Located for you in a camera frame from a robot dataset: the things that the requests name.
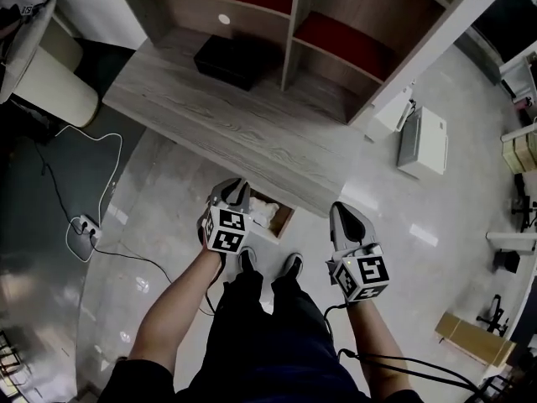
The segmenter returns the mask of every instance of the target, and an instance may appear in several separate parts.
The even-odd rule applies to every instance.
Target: black pants
[[[263,276],[252,271],[224,284],[199,375],[204,370],[222,371],[231,360],[245,369],[281,362],[281,354],[274,350],[279,343],[271,337],[277,340],[282,331],[315,336],[333,348],[321,311],[295,279],[280,277],[272,284],[273,315],[259,303],[262,283]]]

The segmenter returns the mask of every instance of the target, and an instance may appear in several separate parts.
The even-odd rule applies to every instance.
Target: black box
[[[263,46],[245,39],[211,36],[194,56],[200,73],[249,91],[263,72]]]

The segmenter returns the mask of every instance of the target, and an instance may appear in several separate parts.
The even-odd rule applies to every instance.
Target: gray floor
[[[87,127],[94,137],[110,132],[123,136],[115,181],[143,131],[109,107],[103,107]],[[85,213],[96,220],[117,145],[117,138],[96,144],[68,129],[40,147],[72,217]],[[20,139],[0,185],[0,323],[29,367],[17,381],[28,380],[21,391],[32,402],[64,401],[76,394],[76,327],[88,266],[65,246],[67,221],[50,175],[41,175],[41,169],[33,142]],[[87,247],[77,248],[80,255],[87,254]]]
[[[399,136],[377,144],[361,140],[341,199],[360,207],[381,239],[392,283],[376,303],[403,352],[478,382],[485,367],[448,343],[439,343],[434,328],[444,311],[456,307],[461,293],[473,292],[478,276],[490,273],[493,247],[485,232],[512,228],[507,210],[513,176],[503,162],[499,136],[517,121],[505,93],[491,86],[454,46],[417,80],[414,90],[419,105],[447,121],[446,173],[417,181],[395,167]],[[146,132],[111,201],[101,246],[156,260],[172,279],[177,277],[199,250],[195,222],[206,195],[229,175],[221,166]],[[306,259],[300,283],[320,309],[341,302],[339,290],[329,286],[324,264],[332,251],[325,218],[298,209],[280,245],[252,233],[248,244],[258,252],[265,276],[265,305],[271,302],[269,282],[295,250]],[[233,279],[236,273],[229,263],[223,279]],[[128,353],[143,315],[166,286],[161,272],[150,264],[93,257],[81,304],[84,333],[79,334],[77,354],[85,380],[98,387],[106,384],[114,360]],[[221,293],[222,286],[216,285],[210,296],[216,301]],[[352,348],[345,313],[331,313],[331,323],[336,347]],[[211,318],[199,313],[181,345],[177,390],[188,386],[200,368],[210,325]],[[358,363],[342,362],[367,390]],[[424,401],[463,401],[467,395],[423,379],[412,382]]]

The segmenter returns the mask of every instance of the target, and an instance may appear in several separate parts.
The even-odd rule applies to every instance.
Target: fiducial marker cube
[[[347,256],[337,262],[332,276],[349,302],[372,299],[388,286],[388,271],[381,255]]]
[[[226,254],[238,254],[252,226],[252,218],[240,213],[211,206],[203,226],[207,248]]]

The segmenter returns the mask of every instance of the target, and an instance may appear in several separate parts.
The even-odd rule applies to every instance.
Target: gripper handheld device
[[[252,226],[249,213],[250,185],[241,178],[223,181],[212,189],[207,209],[198,220],[200,241],[205,236],[208,249],[238,254]]]
[[[336,250],[327,261],[333,285],[347,303],[378,296],[388,286],[388,271],[375,229],[361,212],[340,201],[330,210],[330,239]]]

